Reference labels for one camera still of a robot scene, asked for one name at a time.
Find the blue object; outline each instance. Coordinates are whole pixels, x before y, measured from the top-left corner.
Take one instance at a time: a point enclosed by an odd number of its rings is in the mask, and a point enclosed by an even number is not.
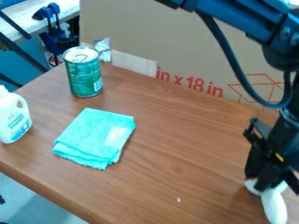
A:
[[[118,162],[135,127],[132,116],[85,108],[54,141],[52,152],[80,165],[105,170]]]
[[[23,1],[24,0],[2,0],[2,3],[0,3],[0,10]]]
[[[44,31],[39,34],[48,52],[52,53],[57,59],[57,56],[64,53],[67,49],[79,44],[77,36],[68,38],[66,32],[60,28],[59,22],[60,7],[56,3],[50,3],[47,7],[38,10],[32,18],[42,20],[44,18],[48,21],[49,32]],[[56,25],[52,27],[51,18],[55,15]]]
[[[52,10],[49,9],[48,7],[43,7],[40,10],[38,10],[32,18],[37,19],[37,20],[43,20],[44,18],[50,19],[52,18],[53,13]]]

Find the metal rod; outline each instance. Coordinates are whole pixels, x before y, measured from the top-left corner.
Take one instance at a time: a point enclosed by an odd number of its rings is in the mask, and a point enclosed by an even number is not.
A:
[[[28,61],[30,64],[32,64],[34,67],[36,67],[40,72],[46,73],[49,71],[45,66],[40,64],[38,61],[36,61],[30,54],[28,54],[26,51],[24,51],[21,47],[16,45],[13,41],[11,41],[9,38],[7,38],[4,34],[0,32],[0,41],[7,46],[11,51],[18,54],[20,57],[22,57],[24,60]]]
[[[6,16],[6,14],[3,13],[1,10],[0,10],[0,18],[4,19],[9,25],[11,25],[17,31],[19,31],[24,37],[26,37],[27,39],[31,39],[31,35],[28,32],[26,32],[21,26],[16,24],[11,18]]]

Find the black cable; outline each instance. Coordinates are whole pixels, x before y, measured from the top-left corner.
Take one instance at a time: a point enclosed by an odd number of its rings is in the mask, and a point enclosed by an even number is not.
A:
[[[234,73],[236,74],[240,84],[242,87],[248,92],[248,94],[253,97],[257,102],[260,104],[272,108],[272,109],[279,109],[284,108],[289,103],[292,95],[292,86],[291,86],[291,78],[290,78],[290,71],[286,71],[283,75],[284,77],[284,94],[282,97],[282,100],[279,103],[273,104],[266,100],[264,100],[262,97],[260,97],[255,90],[251,87],[251,84],[249,83],[246,75],[244,75],[244,72],[242,71],[242,68],[240,67],[240,64],[238,60],[236,59],[233,50],[231,46],[229,45],[225,35],[220,30],[218,25],[216,24],[215,20],[209,16],[206,15],[204,12],[197,11],[198,15],[201,17],[201,19],[204,21],[206,26],[211,31],[212,35],[216,40],[218,41],[220,47],[222,48],[222,51],[226,55],[226,58],[228,59],[229,64],[231,65]]]

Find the floor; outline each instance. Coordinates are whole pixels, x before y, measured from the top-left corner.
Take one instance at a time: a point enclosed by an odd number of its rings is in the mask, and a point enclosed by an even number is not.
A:
[[[56,206],[18,182],[0,173],[0,222],[13,224],[86,224],[77,216]]]

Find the can label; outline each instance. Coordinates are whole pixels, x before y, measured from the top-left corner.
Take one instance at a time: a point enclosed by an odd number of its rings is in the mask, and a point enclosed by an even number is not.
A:
[[[86,63],[66,61],[66,69],[74,95],[88,97],[101,90],[101,68],[98,59]]]

